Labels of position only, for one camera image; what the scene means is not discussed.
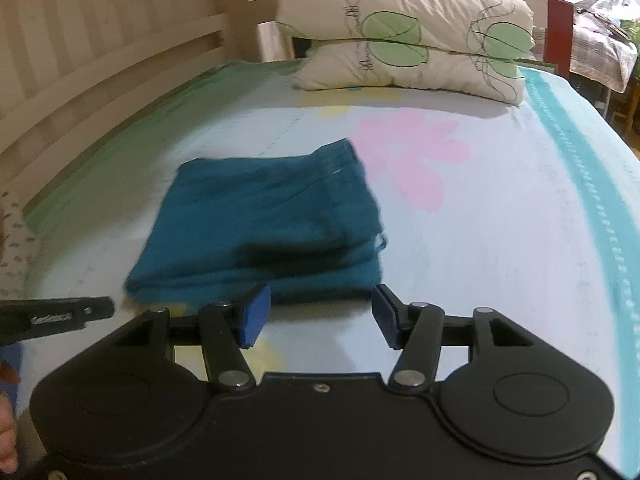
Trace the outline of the person's left hand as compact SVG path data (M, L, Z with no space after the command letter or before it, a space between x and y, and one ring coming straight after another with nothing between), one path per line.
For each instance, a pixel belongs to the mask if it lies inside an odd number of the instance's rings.
M1 360L1 383L17 385L21 378L15 368L5 360ZM1 391L0 404L0 458L2 474L14 474L18 467L16 450L16 420L9 397Z

